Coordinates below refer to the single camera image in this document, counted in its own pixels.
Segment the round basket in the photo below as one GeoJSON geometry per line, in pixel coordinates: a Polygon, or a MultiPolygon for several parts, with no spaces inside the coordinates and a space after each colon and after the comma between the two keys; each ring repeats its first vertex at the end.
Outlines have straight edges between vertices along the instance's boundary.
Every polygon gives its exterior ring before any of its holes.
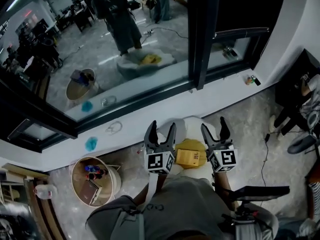
{"type": "Polygon", "coordinates": [[[87,156],[81,158],[78,162],[75,163],[72,173],[71,173],[71,181],[72,187],[75,195],[86,205],[90,207],[100,207],[104,204],[111,201],[115,194],[117,194],[121,188],[121,178],[116,169],[114,169],[111,165],[106,165],[102,160],[97,157],[87,156]],[[86,175],[88,174],[85,171],[85,166],[99,166],[101,170],[107,170],[108,174],[102,176],[101,179],[95,179],[94,183],[101,186],[101,192],[98,194],[96,200],[91,203],[85,203],[81,196],[81,190],[83,188],[84,183],[86,182],[86,175]]]}

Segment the blue crumpled object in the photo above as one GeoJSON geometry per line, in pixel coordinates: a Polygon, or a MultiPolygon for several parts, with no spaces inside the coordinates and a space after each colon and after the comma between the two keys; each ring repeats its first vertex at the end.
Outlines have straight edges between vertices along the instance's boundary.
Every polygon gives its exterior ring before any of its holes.
{"type": "Polygon", "coordinates": [[[81,111],[82,112],[89,112],[90,110],[92,110],[93,107],[94,107],[94,105],[90,101],[86,101],[82,104],[81,111]]]}
{"type": "Polygon", "coordinates": [[[85,149],[89,152],[94,151],[97,146],[98,138],[90,137],[85,143],[85,149]]]}

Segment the white marker cube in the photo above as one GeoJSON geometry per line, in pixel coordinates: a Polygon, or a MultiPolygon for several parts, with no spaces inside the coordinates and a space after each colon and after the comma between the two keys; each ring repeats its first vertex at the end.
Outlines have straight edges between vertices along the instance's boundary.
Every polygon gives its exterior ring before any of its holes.
{"type": "Polygon", "coordinates": [[[215,173],[229,172],[238,163],[238,150],[214,150],[209,156],[209,161],[215,173]]]}
{"type": "Polygon", "coordinates": [[[169,174],[174,161],[170,151],[144,154],[144,168],[154,174],[169,174]]]}

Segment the window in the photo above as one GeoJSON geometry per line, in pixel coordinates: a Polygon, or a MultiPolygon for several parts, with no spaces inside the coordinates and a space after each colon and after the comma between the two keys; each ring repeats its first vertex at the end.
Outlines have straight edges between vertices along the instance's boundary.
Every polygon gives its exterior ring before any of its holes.
{"type": "Polygon", "coordinates": [[[254,69],[281,4],[282,0],[0,3],[5,8],[2,17],[9,20],[1,39],[0,101],[13,111],[11,127],[1,139],[41,152],[157,101],[254,69]]]}

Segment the white bean bag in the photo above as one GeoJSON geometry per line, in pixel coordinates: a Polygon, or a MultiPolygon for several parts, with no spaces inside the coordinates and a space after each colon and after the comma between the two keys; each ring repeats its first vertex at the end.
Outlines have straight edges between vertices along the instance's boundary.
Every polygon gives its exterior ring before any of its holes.
{"type": "Polygon", "coordinates": [[[135,49],[128,54],[122,55],[117,60],[117,69],[126,80],[142,77],[177,63],[176,59],[169,53],[163,53],[160,49],[135,49]],[[156,54],[161,57],[157,64],[140,65],[141,61],[149,54],[156,54]]]}

